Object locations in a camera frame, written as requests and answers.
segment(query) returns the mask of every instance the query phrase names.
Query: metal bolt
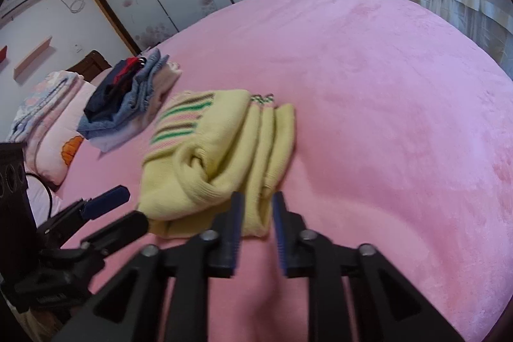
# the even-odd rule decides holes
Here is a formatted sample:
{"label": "metal bolt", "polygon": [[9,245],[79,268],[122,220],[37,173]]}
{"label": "metal bolt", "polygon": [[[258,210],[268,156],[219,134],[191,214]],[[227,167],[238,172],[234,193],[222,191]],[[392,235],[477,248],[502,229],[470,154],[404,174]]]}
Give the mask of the metal bolt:
{"label": "metal bolt", "polygon": [[303,241],[313,241],[317,237],[317,232],[312,231],[311,229],[305,229],[304,231],[299,232],[299,238]]}
{"label": "metal bolt", "polygon": [[153,257],[154,255],[158,254],[158,246],[155,245],[147,245],[143,248],[143,250],[140,252],[145,257]]}
{"label": "metal bolt", "polygon": [[358,250],[360,251],[360,254],[362,254],[364,257],[376,254],[376,248],[371,244],[360,245]]}
{"label": "metal bolt", "polygon": [[213,241],[213,240],[219,238],[219,234],[216,231],[212,230],[212,229],[207,229],[199,237],[203,241]]}

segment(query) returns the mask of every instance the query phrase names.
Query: headboard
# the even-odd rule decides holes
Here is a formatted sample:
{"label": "headboard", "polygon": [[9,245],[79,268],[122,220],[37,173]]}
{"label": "headboard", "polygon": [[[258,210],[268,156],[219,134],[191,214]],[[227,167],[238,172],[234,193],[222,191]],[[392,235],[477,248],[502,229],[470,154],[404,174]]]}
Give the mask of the headboard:
{"label": "headboard", "polygon": [[90,82],[103,70],[110,69],[110,67],[103,56],[98,51],[93,50],[80,63],[67,70],[81,74],[86,82]]}

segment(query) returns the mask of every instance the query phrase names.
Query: pink blanket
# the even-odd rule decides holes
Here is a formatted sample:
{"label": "pink blanket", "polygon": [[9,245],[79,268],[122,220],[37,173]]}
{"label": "pink blanket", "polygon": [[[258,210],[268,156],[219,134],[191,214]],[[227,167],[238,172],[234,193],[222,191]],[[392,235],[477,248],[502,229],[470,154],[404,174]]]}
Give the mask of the pink blanket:
{"label": "pink blanket", "polygon": [[[297,109],[282,190],[335,243],[371,242],[467,341],[513,293],[513,83],[470,39],[407,0],[245,0],[160,45],[183,66],[174,92],[273,92]],[[86,141],[60,190],[70,203],[117,184],[135,207],[152,125],[100,155]],[[147,235],[110,257],[102,286]],[[274,237],[242,244],[233,280],[213,280],[210,340],[305,341],[307,289],[278,269]]]}

